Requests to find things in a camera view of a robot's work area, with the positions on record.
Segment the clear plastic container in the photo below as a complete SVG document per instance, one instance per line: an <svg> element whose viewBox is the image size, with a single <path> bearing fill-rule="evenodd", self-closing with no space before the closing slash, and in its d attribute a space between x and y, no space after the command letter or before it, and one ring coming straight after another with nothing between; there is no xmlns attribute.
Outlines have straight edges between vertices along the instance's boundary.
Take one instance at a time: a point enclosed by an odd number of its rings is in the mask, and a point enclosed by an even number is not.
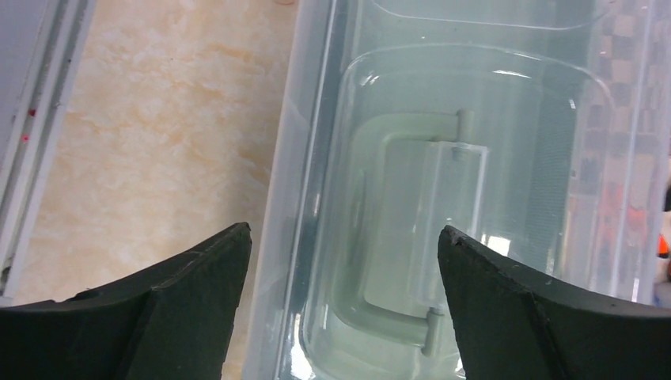
<svg viewBox="0 0 671 380"><path fill-rule="evenodd" d="M301 2L243 379L463 378L447 224L650 302L668 8Z"/></svg>

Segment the checkered pattern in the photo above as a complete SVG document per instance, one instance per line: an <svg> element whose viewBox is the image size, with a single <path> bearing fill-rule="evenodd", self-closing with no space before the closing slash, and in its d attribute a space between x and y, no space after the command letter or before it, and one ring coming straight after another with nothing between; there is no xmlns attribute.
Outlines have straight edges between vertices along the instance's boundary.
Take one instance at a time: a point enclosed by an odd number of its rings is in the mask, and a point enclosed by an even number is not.
<svg viewBox="0 0 671 380"><path fill-rule="evenodd" d="M574 162L574 167L598 161L605 166L601 167L605 182L621 182L624 162L618 158L630 154L632 128L636 128L632 153L656 156L662 148L658 141L665 122L662 111L665 102L671 101L665 93L669 90L665 87L669 60L664 39L671 36L667 17L670 2L657 0L650 14L652 0L601 1L608 12L598 25L601 33L594 33L589 62L610 98L596 86L585 88L578 110L578 125L582 126L578 133L583 136L576 151L581 156L575 158L581 162ZM641 70L642 65L648 67L647 72ZM639 82L645 73L643 82Z"/></svg>
<svg viewBox="0 0 671 380"><path fill-rule="evenodd" d="M593 202L593 207L608 200L608 189L613 194L624 192L626 169L633 155L631 177L634 186L626 199L611 199L614 203L599 208L597 226L598 260L615 260L615 236L619 234L623 211L657 210L651 200L660 200L651 186L660 170L667 168L656 159L666 148L659 133L664 130L664 111L671 106L669 98L669 60L667 41L671 38L669 28L669 0L598 0L607 13L599 20L597 30L589 45L588 69L603 87L586 85L578 108L578 145L573 167L576 174L571 181L571 197L583 202ZM631 132L635 131L635 145L629 150ZM650 215L641 226L643 237L648 234L646 226ZM644 239L631 239L625 234L622 252L644 249L649 244ZM627 269L622 276L630 276L638 255L624 254L617 269Z"/></svg>

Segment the beige marble surface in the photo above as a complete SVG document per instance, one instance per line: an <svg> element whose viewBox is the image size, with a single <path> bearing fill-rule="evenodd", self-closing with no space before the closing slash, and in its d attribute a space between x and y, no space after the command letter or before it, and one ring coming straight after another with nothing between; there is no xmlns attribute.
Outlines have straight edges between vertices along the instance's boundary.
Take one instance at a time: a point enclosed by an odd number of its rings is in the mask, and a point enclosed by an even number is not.
<svg viewBox="0 0 671 380"><path fill-rule="evenodd" d="M108 283L233 222L259 241L296 8L98 1L18 303ZM253 278L225 379L240 377Z"/></svg>

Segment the white plastic edge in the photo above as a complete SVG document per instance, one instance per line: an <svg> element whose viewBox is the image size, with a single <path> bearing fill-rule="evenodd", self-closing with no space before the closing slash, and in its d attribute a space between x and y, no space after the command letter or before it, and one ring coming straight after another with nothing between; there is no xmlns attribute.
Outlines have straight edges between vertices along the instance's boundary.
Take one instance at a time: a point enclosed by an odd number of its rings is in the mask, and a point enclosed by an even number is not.
<svg viewBox="0 0 671 380"><path fill-rule="evenodd" d="M17 293L96 0L49 2L0 170L0 263L11 260L0 306ZM27 117L29 109L35 114ZM21 136L29 136L25 148Z"/></svg>
<svg viewBox="0 0 671 380"><path fill-rule="evenodd" d="M287 212L289 212L287 209L291 209L290 214L294 216L298 214L298 208L300 207L299 198L301 195L298 193L303 189L303 183L301 182L300 184L287 186L287 178L292 177L288 172L291 172L291 174L298 174L298 177L303 179L304 168L301 164L305 158L302 155L298 157L297 154L301 153L302 150L307 152L309 145L312 142L309 136L309 121L306 120L305 116L301 113L301 111L307 110L298 109L298 106L291 98L291 93L296 86L302 86L303 81L301 76L304 75L302 68L305 64L305 62L303 62L303 59L305 58L303 55L306 50L314 48L309 46L306 33L312 31L311 25L315 15L321 8L321 1L322 0L301 0L298 4L298 15L294 26L294 38L283 94L282 115L279 122L278 138L275 144L268 198L266 202L265 216L263 218L259 260L256 265L254 295L252 297L252 309L250 313L251 321L247 338L248 347L245 353L245 364L243 365L242 370L242 378L244 380L260 380L260 372L262 371L260 369L261 365L272 367L271 372L275 377L278 371L279 357L261 357L260 347L255 345L259 343L259 340L265 338L265 336L261 336L260 333L267 327L264 323L264 318L266 317L268 310L266 305L260 303L260 298L269 291L266 284L274 283L277 279L284 277L288 279L290 277L290 266L292 263L286 262L283 263L286 265L283 265L282 267L276 269L273 268L272 266L275 262L268 261L276 259L276 257L269 257L276 253L269 252L268 247L279 243L278 239L284 233L280 225L281 221L287 217ZM320 83L321 78L316 82L316 86ZM289 188L291 188L291 191L295 191L295 193L287 193ZM264 277L267 273L272 273L272 280ZM284 297L289 294L288 292L288 289L283 292ZM282 304L286 306L285 299L282 301ZM279 319L281 321L277 321L277 327L283 329L283 324L285 323L283 315ZM283 332L278 332L278 334L279 339L281 340ZM280 347L277 347L275 349L275 354L278 354L280 349ZM269 362L270 359L273 359L273 363L264 364L264 362Z"/></svg>

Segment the red object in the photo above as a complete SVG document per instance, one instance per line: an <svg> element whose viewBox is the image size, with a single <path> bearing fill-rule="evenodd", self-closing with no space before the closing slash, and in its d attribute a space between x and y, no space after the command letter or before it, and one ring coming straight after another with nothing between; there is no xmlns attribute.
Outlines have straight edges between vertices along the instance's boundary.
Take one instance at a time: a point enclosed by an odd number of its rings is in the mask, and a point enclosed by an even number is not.
<svg viewBox="0 0 671 380"><path fill-rule="evenodd" d="M666 240L664 239L664 236L661 234L659 235L658 256L661 257L662 259L669 258L669 245L666 244Z"/></svg>

